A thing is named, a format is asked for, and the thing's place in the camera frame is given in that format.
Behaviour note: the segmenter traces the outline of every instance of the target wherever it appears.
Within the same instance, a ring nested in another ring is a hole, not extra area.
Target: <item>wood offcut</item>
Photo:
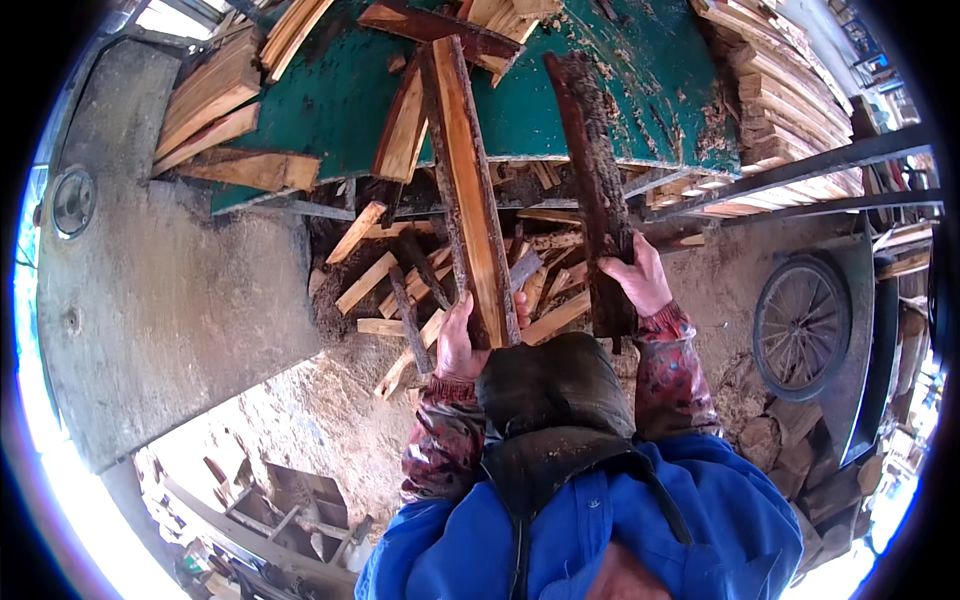
[[[457,292],[469,290],[476,302],[468,329],[479,348],[513,346],[516,306],[460,38],[424,44],[418,62]]]

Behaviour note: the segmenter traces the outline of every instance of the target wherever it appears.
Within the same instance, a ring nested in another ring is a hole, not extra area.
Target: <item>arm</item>
[[[634,264],[601,258],[600,268],[616,279],[636,307],[636,432],[643,440],[684,433],[720,435],[713,400],[693,347],[696,328],[673,300],[660,255],[634,230]]]

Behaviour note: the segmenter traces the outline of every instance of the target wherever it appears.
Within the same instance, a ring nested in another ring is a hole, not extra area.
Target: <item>hand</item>
[[[516,320],[520,328],[530,324],[530,309],[527,308],[527,295],[514,294]],[[487,365],[490,350],[475,350],[467,334],[467,320],[473,312],[473,294],[467,292],[463,298],[450,307],[446,320],[440,329],[437,340],[437,369],[433,375],[444,381],[473,383]]]
[[[660,253],[643,234],[634,229],[634,264],[625,265],[619,258],[604,256],[597,266],[616,279],[640,317],[650,317],[673,300],[666,284]]]

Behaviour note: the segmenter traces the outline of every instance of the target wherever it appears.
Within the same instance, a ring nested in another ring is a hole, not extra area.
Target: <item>round metal plate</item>
[[[93,218],[95,197],[93,178],[83,167],[70,167],[60,176],[53,192],[57,236],[71,239],[83,232]]]

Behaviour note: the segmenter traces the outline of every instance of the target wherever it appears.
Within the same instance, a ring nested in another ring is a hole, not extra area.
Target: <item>stacked lumber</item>
[[[224,43],[206,64],[191,73],[174,90],[163,117],[163,127],[154,154],[155,162],[174,153],[182,156],[180,161],[190,158],[192,155],[184,156],[189,153],[182,151],[184,142],[198,145],[198,140],[193,137],[195,134],[260,92],[260,73],[255,66],[259,47],[260,36],[256,28],[245,30]],[[234,124],[230,126],[229,133],[240,134],[247,128],[242,123]],[[223,141],[221,138],[225,135],[220,131],[212,137]],[[170,162],[166,161],[164,170],[177,164]]]
[[[689,0],[707,20],[714,58],[737,85],[740,163],[753,175],[850,142],[851,103],[816,55],[803,29],[759,0]],[[718,176],[675,181],[648,194],[660,208],[710,190]],[[863,195],[859,169],[800,181],[703,209],[737,217]]]
[[[260,62],[267,70],[267,83],[280,80],[300,45],[324,16],[333,0],[295,0],[267,35]]]

